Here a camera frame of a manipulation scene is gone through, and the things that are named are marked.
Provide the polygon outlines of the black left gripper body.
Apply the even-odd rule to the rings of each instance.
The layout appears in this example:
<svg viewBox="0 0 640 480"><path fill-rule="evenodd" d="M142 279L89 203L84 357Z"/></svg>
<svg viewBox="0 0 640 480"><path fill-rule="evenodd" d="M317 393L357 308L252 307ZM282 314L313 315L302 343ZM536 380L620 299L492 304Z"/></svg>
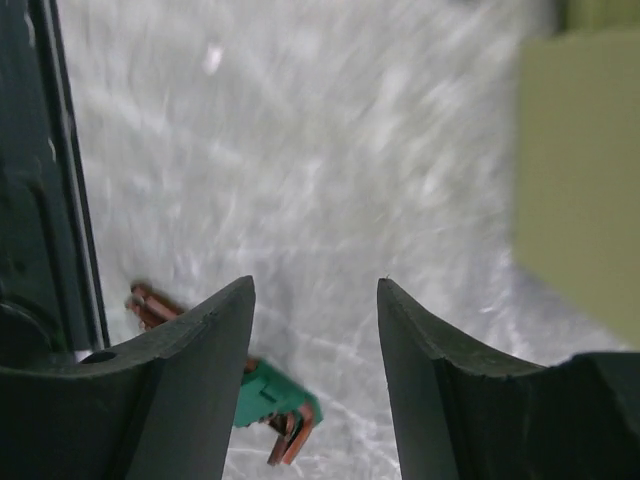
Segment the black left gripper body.
<svg viewBox="0 0 640 480"><path fill-rule="evenodd" d="M57 4L1 4L1 362L109 347Z"/></svg>

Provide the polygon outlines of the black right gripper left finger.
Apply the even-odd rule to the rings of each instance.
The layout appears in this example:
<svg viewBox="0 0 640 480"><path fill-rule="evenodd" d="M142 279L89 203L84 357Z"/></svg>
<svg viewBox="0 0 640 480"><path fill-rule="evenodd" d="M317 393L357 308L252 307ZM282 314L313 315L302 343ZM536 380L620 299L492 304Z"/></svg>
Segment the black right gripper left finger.
<svg viewBox="0 0 640 480"><path fill-rule="evenodd" d="M218 479L254 281L73 365L1 371L5 479Z"/></svg>

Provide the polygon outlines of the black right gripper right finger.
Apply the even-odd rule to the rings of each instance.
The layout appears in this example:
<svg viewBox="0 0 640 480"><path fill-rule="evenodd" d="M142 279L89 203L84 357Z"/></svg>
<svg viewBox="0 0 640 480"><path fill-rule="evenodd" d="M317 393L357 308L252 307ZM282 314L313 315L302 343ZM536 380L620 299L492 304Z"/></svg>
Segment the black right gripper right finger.
<svg viewBox="0 0 640 480"><path fill-rule="evenodd" d="M378 326L406 479L635 479L639 356L544 367L498 351L377 286Z"/></svg>

